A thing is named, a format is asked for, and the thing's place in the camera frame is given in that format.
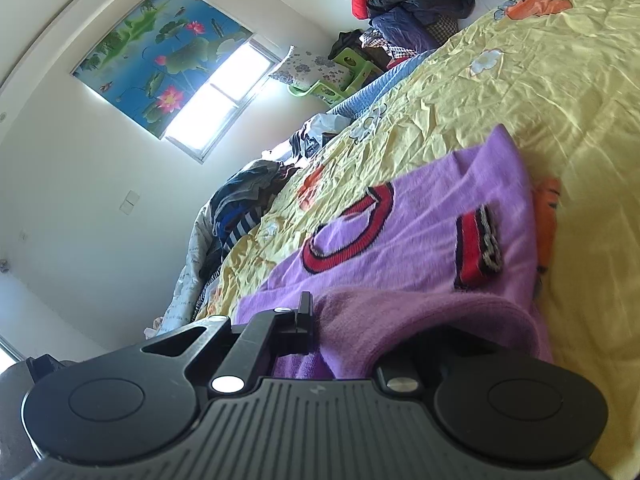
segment floral pillow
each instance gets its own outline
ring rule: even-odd
[[[303,92],[321,79],[344,90],[353,80],[353,72],[335,61],[292,46],[287,57],[270,77]]]

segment bed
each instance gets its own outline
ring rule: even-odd
[[[593,455],[640,470],[640,0],[509,0],[429,56],[279,194],[233,248],[201,315],[232,316],[277,263],[367,186],[480,143],[504,123],[532,181],[562,181],[539,298],[554,359],[593,381],[609,422]]]

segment blue cloth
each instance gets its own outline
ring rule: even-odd
[[[418,54],[438,48],[438,41],[422,24],[402,7],[380,14],[371,20],[371,25],[382,33],[382,37],[395,46],[415,50]]]
[[[399,82],[411,75],[418,65],[434,52],[435,50],[423,52],[416,57],[403,61],[388,72],[383,73],[383,75],[363,89],[358,90],[351,97],[335,105],[335,107],[327,113],[342,115],[351,119],[359,118],[373,103],[377,102]]]

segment silver screw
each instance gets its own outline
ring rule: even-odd
[[[398,394],[410,394],[418,389],[418,381],[410,377],[394,377],[386,386]]]
[[[225,375],[213,379],[211,387],[221,394],[233,394],[244,388],[244,381],[240,377]]]

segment pink lotus flower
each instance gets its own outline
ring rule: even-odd
[[[204,25],[200,22],[191,22],[187,23],[184,28],[187,30],[192,30],[193,33],[197,36],[198,34],[204,34],[206,31],[204,29]]]
[[[175,86],[169,85],[158,98],[158,108],[162,110],[163,114],[170,114],[174,110],[182,108],[183,99],[184,92],[180,92]]]

